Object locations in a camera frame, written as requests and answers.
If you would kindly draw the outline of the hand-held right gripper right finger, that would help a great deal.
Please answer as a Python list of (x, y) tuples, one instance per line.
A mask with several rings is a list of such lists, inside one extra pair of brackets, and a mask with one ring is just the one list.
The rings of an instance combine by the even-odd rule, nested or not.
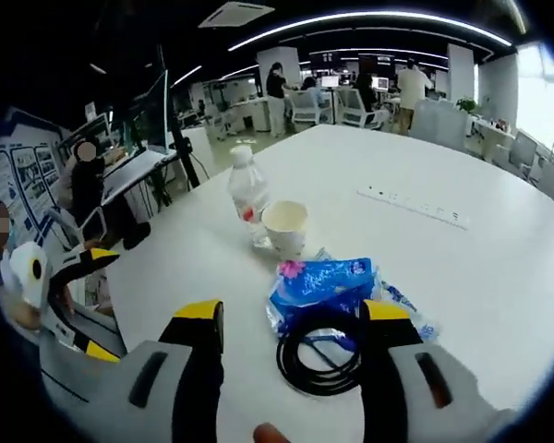
[(487, 442), (515, 421), (481, 395), (469, 368), (422, 341), (397, 305), (362, 301), (359, 349), (366, 442)]

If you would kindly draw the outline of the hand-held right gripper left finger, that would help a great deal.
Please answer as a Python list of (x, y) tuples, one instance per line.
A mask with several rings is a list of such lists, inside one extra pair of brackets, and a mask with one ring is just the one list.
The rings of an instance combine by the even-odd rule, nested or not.
[(73, 422), (90, 442), (214, 442), (223, 384), (223, 302), (176, 311), (102, 373)]

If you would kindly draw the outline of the person's left hand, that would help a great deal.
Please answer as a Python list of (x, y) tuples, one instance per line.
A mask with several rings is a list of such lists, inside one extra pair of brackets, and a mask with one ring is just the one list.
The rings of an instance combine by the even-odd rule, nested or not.
[(23, 329), (37, 330), (41, 327), (41, 312), (22, 300), (6, 301), (6, 316)]

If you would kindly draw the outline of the person's right hand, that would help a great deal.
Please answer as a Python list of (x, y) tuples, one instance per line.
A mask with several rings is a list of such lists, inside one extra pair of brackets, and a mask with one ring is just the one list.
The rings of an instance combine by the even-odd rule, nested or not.
[(258, 425), (253, 431), (255, 443), (289, 443), (290, 440), (270, 423)]

